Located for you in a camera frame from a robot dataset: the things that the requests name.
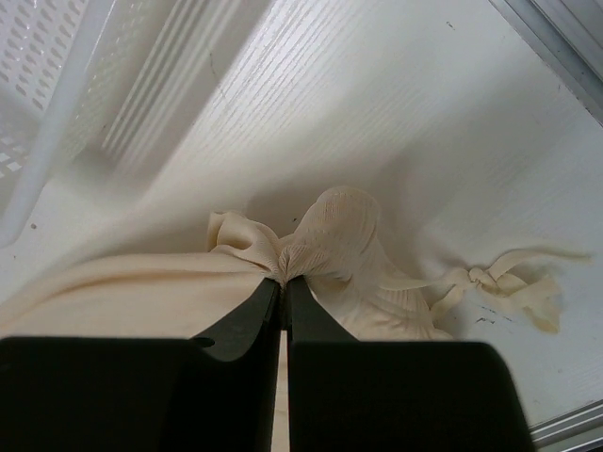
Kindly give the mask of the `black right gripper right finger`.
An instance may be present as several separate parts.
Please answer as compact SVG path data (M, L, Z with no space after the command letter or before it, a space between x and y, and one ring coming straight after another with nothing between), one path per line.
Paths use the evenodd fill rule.
M285 290L294 451L531 451L511 373L489 345L361 341Z

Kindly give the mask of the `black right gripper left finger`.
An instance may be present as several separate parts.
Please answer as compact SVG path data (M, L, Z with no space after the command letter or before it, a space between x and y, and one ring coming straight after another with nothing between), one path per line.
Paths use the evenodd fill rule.
M5 451L267 451L280 288L188 339L9 337Z

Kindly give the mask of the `beige trousers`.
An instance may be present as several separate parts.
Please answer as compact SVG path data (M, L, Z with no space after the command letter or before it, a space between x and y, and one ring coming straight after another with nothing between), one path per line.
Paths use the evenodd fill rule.
M188 339L231 313L261 282L273 281L280 288L280 343L269 449L274 441L291 449L285 290L297 278L361 341L456 341L436 324L468 290L500 310L525 313L541 331L560 327L556 281L514 273L543 257L542 250L510 250L487 268L453 268L437 280L445 295L429 303L422 294L429 282L405 275L387 258L379 219L378 204L348 187L322 193L284 237L238 213L217 213L204 252L111 256L31 283L2 304L1 342L14 336Z

